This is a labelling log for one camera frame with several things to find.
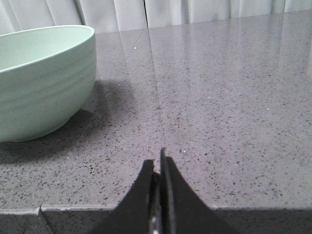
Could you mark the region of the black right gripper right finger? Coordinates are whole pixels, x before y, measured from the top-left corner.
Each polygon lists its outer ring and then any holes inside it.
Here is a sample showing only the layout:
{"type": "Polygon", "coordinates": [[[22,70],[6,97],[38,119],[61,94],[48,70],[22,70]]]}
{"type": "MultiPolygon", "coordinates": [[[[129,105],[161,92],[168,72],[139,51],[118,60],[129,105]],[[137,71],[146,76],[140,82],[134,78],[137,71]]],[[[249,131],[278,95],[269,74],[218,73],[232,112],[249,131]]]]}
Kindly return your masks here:
{"type": "Polygon", "coordinates": [[[233,234],[185,181],[175,162],[160,151],[160,200],[164,234],[233,234]]]}

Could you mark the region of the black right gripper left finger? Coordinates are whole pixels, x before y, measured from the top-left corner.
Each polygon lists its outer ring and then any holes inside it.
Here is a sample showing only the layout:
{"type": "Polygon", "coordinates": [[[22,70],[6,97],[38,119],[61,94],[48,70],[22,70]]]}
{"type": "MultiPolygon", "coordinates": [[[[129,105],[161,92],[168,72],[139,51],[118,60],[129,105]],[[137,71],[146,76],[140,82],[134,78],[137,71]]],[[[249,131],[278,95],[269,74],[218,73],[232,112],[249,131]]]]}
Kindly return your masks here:
{"type": "Polygon", "coordinates": [[[90,233],[92,234],[151,234],[152,203],[155,194],[156,173],[154,162],[143,162],[142,168],[130,191],[118,206],[90,233]]]}

